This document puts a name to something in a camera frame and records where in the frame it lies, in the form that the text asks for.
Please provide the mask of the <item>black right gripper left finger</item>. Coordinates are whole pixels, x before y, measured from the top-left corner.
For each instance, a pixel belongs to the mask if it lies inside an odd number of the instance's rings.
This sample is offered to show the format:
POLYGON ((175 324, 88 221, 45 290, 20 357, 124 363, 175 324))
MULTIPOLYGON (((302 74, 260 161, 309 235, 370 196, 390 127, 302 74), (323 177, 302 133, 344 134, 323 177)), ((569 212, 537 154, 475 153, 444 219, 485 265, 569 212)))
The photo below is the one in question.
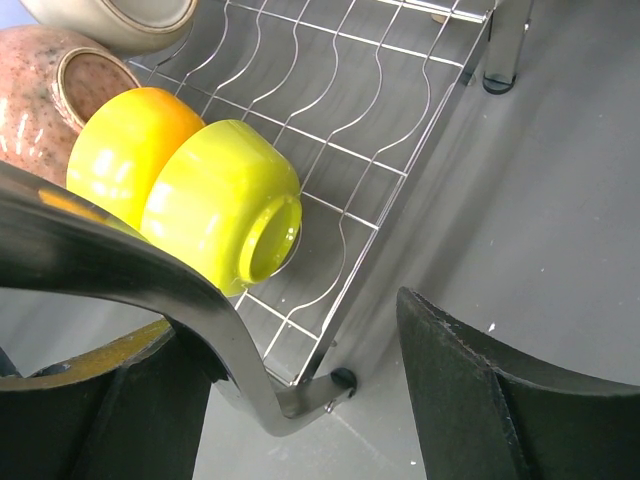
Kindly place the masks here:
POLYGON ((190 479, 210 382, 164 320, 23 376, 1 356, 4 479, 190 479))

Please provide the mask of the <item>steel two-tier dish rack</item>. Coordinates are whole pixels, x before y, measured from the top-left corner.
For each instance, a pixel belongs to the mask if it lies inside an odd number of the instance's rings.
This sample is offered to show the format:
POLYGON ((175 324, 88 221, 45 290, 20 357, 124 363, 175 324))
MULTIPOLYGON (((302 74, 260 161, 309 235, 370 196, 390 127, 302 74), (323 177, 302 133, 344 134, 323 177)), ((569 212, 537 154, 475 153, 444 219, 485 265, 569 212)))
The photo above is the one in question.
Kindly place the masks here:
POLYGON ((208 120, 244 120, 301 178, 282 266, 225 299, 90 203, 48 205, 13 167, 1 188, 1 285, 161 316, 228 401, 275 436, 352 397, 322 373, 464 86, 515 84, 528 1, 204 1, 164 50, 128 60, 208 120))

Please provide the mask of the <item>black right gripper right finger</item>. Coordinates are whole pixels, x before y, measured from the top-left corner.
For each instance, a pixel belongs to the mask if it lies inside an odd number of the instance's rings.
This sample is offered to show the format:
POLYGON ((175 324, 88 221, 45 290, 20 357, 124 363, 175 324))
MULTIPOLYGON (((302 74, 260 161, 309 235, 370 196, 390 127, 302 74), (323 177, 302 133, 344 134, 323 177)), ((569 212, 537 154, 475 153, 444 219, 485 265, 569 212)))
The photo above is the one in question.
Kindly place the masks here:
POLYGON ((638 386, 537 359, 406 287, 396 318, 428 478, 638 478, 638 386))

